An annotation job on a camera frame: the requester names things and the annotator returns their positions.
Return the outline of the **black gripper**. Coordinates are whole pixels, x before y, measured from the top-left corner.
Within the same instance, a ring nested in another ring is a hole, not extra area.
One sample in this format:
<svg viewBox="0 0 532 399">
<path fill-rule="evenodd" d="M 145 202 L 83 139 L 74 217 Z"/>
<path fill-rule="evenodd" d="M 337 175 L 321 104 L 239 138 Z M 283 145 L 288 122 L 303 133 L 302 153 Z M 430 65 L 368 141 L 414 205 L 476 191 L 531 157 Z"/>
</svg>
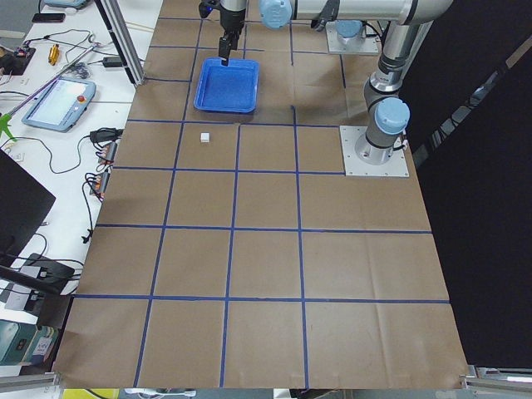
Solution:
<svg viewBox="0 0 532 399">
<path fill-rule="evenodd" d="M 219 4 L 220 23 L 224 32 L 229 34 L 219 39 L 219 58 L 221 65 L 227 67 L 231 50 L 238 49 L 239 37 L 244 28 L 247 1 L 221 0 Z"/>
</svg>

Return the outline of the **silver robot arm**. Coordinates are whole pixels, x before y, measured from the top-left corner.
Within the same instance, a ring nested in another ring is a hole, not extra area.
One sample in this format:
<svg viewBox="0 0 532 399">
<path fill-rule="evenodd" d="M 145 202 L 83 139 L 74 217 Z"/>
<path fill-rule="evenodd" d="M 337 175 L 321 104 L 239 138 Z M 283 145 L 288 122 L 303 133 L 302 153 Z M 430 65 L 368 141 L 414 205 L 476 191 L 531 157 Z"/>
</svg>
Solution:
<svg viewBox="0 0 532 399">
<path fill-rule="evenodd" d="M 337 20 L 335 29 L 337 40 L 343 45 L 363 44 L 370 39 L 382 36 L 369 21 Z"/>
<path fill-rule="evenodd" d="M 408 105 L 398 98 L 402 73 L 420 25 L 436 20 L 451 1 L 260 1 L 262 24 L 270 29 L 292 20 L 309 20 L 321 32 L 329 22 L 386 20 L 391 23 L 382 45 L 377 69 L 364 86 L 369 124 L 355 144 L 360 160 L 383 165 L 392 157 L 397 137 L 410 119 Z"/>
</svg>

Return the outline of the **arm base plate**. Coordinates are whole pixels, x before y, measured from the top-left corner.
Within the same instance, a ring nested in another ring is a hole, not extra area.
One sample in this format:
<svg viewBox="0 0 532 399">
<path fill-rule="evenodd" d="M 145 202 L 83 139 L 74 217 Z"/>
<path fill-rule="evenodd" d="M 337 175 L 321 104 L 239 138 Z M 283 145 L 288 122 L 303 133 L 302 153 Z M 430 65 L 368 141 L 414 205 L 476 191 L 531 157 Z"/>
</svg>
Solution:
<svg viewBox="0 0 532 399">
<path fill-rule="evenodd" d="M 326 25 L 328 52 L 338 55 L 377 56 L 377 34 L 359 20 L 337 20 Z"/>
<path fill-rule="evenodd" d="M 397 137 L 387 149 L 376 148 L 366 138 L 365 126 L 340 126 L 345 176 L 362 178 L 408 178 L 406 151 Z"/>
</svg>

